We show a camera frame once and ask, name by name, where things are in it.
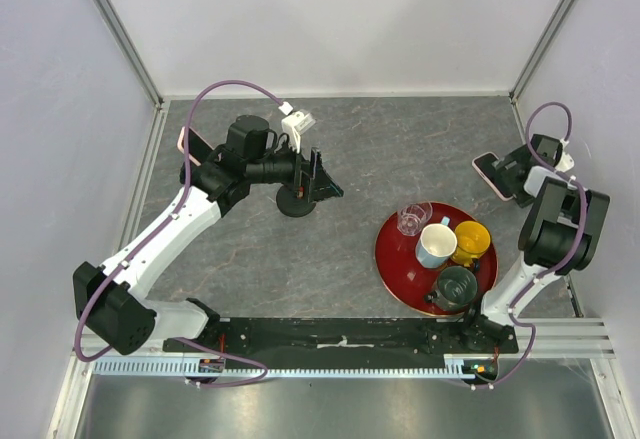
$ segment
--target white connector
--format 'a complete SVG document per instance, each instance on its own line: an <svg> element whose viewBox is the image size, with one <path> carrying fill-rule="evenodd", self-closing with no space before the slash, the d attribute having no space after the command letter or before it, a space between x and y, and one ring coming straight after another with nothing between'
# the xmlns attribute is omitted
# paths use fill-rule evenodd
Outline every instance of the white connector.
<svg viewBox="0 0 640 439"><path fill-rule="evenodd" d="M562 157L567 159L564 163L561 162L558 164L557 169L560 171L561 170L561 166L563 168L568 167L569 169L573 167L573 159L571 159L571 156L569 156L568 154L562 154ZM548 169L545 169L542 166L533 166L531 168L531 170L529 171L529 175L527 176L527 180L524 182L524 186L523 189L524 191L529 194L530 196L533 197L538 197L538 193L540 192L540 189L542 188L542 184L544 184L544 181L547 177L551 177L553 179L556 179L558 181L562 181L562 182L566 182L563 178L561 178L560 176L558 176L555 172L549 171ZM575 189L575 186L572 184L569 184L569 189Z"/></svg>
<svg viewBox="0 0 640 439"><path fill-rule="evenodd" d="M287 101L284 101L281 106L278 106L278 109L280 109L285 116L293 112L293 106Z"/></svg>
<svg viewBox="0 0 640 439"><path fill-rule="evenodd" d="M562 151L562 156L560 157L560 161L556 165L556 169L560 172L567 172L573 169L575 166L575 162L573 162L573 157L571 157L568 153Z"/></svg>
<svg viewBox="0 0 640 439"><path fill-rule="evenodd" d="M282 131L289 135L296 152L301 150L302 139L300 136L315 123L316 120L308 111L296 111L282 120Z"/></svg>

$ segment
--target round tray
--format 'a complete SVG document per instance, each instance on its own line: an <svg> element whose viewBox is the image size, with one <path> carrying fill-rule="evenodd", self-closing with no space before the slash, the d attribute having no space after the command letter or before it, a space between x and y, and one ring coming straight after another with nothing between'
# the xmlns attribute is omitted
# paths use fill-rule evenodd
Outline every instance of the round tray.
<svg viewBox="0 0 640 439"><path fill-rule="evenodd" d="M451 229L455 229L461 222L475 221L473 217L457 207L441 202L432 202L431 205L433 215L428 224L438 223L444 216L448 216L451 220L449 223ZM415 248L420 236L405 236L398 230L397 225L397 214L393 214L384 223L376 239L376 265L385 287L399 301L428 315L450 316L463 312L464 310L443 311L434 304L424 302L424 296L433 288L438 274L445 267L456 264L449 260L438 269L425 269L416 259ZM493 243L480 258L479 263L480 268L476 273L478 280L476 298L490 290L498 277L498 257Z"/></svg>

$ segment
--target table surface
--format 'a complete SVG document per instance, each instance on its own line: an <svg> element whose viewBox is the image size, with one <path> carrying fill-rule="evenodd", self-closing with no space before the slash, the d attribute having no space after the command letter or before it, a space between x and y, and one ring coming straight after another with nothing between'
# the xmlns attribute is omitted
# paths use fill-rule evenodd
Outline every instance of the table surface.
<svg viewBox="0 0 640 439"><path fill-rule="evenodd" d="M307 217L284 217L277 186L252 187L225 218L188 246L151 290L155 300L197 297L225 316L416 317L381 283L373 247L399 197L445 202L483 222L504 274L517 257L527 210L503 202L471 167L474 157L504 155L522 141L505 97L296 99L317 124L303 136L318 146L345 196ZM171 102L140 228L177 194L178 133L190 101ZM223 143L228 126L256 114L279 130L267 100L204 101L194 129ZM525 310L530 317L572 316L564 283L549 286Z"/></svg>

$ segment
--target white wall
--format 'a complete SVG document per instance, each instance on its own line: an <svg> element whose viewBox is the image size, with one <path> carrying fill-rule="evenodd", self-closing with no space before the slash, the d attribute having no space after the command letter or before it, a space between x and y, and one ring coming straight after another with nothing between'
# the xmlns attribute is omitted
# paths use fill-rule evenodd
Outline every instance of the white wall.
<svg viewBox="0 0 640 439"><path fill-rule="evenodd" d="M153 117L91 0L0 0L0 437L43 437L71 274L116 246Z"/></svg>
<svg viewBox="0 0 640 439"><path fill-rule="evenodd" d="M587 187L611 196L592 264L576 276L580 302L605 319L640 406L640 0L579 0L521 101L548 100L575 114L570 152ZM548 113L538 131L560 131Z"/></svg>
<svg viewBox="0 0 640 439"><path fill-rule="evenodd" d="M112 1L163 94L411 95L507 91L559 0Z"/></svg>

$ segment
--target yellow cup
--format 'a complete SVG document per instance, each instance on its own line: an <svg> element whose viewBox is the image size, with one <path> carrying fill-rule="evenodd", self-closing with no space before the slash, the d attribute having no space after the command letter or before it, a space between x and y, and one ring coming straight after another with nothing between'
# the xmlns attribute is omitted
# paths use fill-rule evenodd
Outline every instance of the yellow cup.
<svg viewBox="0 0 640 439"><path fill-rule="evenodd" d="M479 222L465 221L455 230L458 239L456 252L451 260L461 266L470 266L474 259L480 259L491 245L491 234Z"/></svg>

